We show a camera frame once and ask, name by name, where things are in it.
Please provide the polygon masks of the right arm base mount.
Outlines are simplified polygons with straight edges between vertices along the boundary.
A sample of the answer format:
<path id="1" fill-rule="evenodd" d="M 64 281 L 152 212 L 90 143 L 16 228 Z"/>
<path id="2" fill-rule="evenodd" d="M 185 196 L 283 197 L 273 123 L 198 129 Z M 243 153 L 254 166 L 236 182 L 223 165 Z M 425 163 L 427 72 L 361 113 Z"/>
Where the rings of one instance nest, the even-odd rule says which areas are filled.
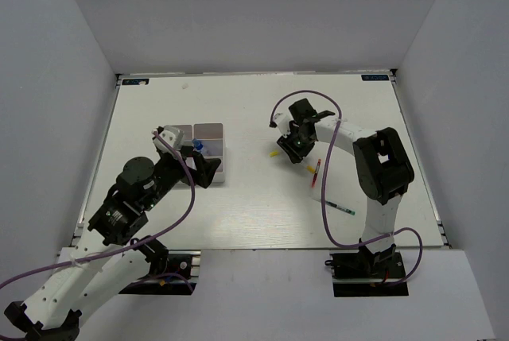
<path id="1" fill-rule="evenodd" d="M 330 254 L 324 262 L 332 273 L 334 297 L 404 297 L 409 296 L 406 282 L 396 282 L 406 276 L 405 266 L 399 252 L 368 272 L 359 253 Z"/>

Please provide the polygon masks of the red pen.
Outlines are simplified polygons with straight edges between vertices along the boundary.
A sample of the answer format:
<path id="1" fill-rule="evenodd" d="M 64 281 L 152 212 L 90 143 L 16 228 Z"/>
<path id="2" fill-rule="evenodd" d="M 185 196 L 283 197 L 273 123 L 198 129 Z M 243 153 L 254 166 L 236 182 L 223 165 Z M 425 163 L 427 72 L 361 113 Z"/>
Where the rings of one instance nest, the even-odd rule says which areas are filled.
<path id="1" fill-rule="evenodd" d="M 311 189 L 315 188 L 320 168 L 321 168 L 321 159 L 319 158 L 318 161 L 317 161 L 316 168 L 314 169 L 313 179 L 312 179 L 312 183 L 311 183 Z"/>

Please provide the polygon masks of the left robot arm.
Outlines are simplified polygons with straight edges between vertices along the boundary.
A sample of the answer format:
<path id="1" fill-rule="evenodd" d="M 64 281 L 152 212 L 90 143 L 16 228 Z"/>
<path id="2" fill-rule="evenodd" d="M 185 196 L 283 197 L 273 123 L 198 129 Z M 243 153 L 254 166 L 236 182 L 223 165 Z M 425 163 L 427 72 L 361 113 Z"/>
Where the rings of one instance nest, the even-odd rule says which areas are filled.
<path id="1" fill-rule="evenodd" d="M 128 160 L 89 219 L 68 261 L 29 298 L 4 314 L 25 340 L 74 340 L 87 318 L 138 280 L 180 277 L 156 235 L 136 238 L 148 212 L 178 183 L 207 188 L 221 165 L 190 146 L 157 147 L 159 159 Z"/>

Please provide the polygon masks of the blue cap glue bottle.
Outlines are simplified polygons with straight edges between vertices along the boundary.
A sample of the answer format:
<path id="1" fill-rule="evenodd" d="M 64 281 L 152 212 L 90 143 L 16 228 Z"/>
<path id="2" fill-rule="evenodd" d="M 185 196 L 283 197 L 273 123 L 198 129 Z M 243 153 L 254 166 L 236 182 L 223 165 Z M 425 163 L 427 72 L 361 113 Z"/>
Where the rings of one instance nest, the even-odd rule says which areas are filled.
<path id="1" fill-rule="evenodd" d="M 207 145 L 205 145 L 201 140 L 197 139 L 197 138 L 193 138 L 192 139 L 192 144 L 194 146 L 194 149 L 202 154 L 204 157 L 209 157 L 210 156 L 210 152 L 209 152 L 209 148 Z"/>

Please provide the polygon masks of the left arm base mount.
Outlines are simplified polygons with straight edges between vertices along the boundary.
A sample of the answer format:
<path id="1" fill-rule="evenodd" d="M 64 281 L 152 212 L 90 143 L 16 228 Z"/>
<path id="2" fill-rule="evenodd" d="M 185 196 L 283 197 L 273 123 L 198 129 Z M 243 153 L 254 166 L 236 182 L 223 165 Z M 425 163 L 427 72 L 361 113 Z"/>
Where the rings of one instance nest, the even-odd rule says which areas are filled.
<path id="1" fill-rule="evenodd" d="M 120 295 L 191 296 L 200 273 L 200 251 L 171 251 L 166 262 L 129 284 Z"/>

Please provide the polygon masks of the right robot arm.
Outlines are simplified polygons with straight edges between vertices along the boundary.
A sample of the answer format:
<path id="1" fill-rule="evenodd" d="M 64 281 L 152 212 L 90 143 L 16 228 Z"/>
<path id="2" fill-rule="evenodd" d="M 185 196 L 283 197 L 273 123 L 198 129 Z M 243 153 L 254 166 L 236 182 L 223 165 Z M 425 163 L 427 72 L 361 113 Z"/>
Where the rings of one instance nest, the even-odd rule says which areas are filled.
<path id="1" fill-rule="evenodd" d="M 322 183 L 322 220 L 328 237 L 326 180 L 332 151 L 337 148 L 353 156 L 359 186 L 367 198 L 364 229 L 359 242 L 343 248 L 357 249 L 354 269 L 368 276 L 381 274 L 394 258 L 394 226 L 398 206 L 414 181 L 414 169 L 398 132 L 387 127 L 369 130 L 342 120 L 341 113 L 316 111 L 308 99 L 289 107 L 288 114 L 273 112 L 270 126 L 280 131 L 277 144 L 294 164 L 302 162 L 316 143 L 328 144 Z"/>

